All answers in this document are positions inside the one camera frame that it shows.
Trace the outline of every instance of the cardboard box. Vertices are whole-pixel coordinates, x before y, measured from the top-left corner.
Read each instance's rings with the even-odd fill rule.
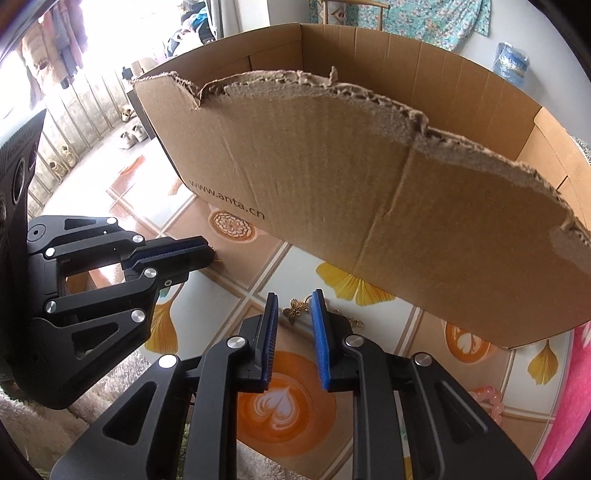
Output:
[[[287,24],[134,88],[207,202],[499,346],[589,320],[591,168],[489,70],[397,35]]]

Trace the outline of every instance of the chair backrest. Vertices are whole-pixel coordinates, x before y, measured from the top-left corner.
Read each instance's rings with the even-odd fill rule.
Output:
[[[324,5],[324,18],[323,18],[323,23],[328,24],[329,22],[329,0],[319,0],[320,2],[322,2]],[[390,9],[390,5],[382,3],[382,2],[377,2],[375,0],[338,0],[340,3],[342,4],[349,4],[349,5],[369,5],[370,7],[378,7],[379,11],[378,11],[378,30],[382,30],[382,19],[384,16],[384,8],[389,10]]]

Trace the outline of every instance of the metal railing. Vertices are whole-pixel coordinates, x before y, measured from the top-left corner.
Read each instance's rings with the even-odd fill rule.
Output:
[[[63,178],[121,122],[128,103],[117,72],[84,70],[67,89],[55,90],[44,101],[47,114],[28,189],[29,219],[41,213]]]

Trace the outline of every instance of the screw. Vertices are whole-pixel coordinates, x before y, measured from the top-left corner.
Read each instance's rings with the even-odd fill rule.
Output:
[[[363,337],[361,335],[349,335],[345,339],[345,343],[349,346],[357,348],[363,345]]]
[[[428,367],[433,362],[433,357],[428,353],[420,352],[414,356],[414,362],[420,367]]]
[[[45,304],[45,311],[47,313],[53,313],[56,310],[57,310],[57,303],[55,301],[50,300]]]
[[[163,355],[158,359],[158,365],[160,365],[162,368],[174,367],[176,364],[176,355]]]
[[[154,278],[156,276],[157,272],[155,268],[152,267],[148,267],[144,270],[144,275],[148,278]]]
[[[246,340],[242,337],[231,337],[228,339],[227,344],[230,348],[242,348],[246,345]]]
[[[135,323],[142,323],[146,319],[146,314],[143,310],[134,310],[131,312],[131,319]]]

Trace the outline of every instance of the blue clothing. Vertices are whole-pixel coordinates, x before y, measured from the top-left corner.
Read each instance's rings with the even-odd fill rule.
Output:
[[[491,0],[383,0],[384,31],[416,38],[445,50],[455,50],[474,30],[488,35]],[[378,27],[377,7],[347,5],[347,25]],[[310,21],[317,20],[316,0],[310,2]]]

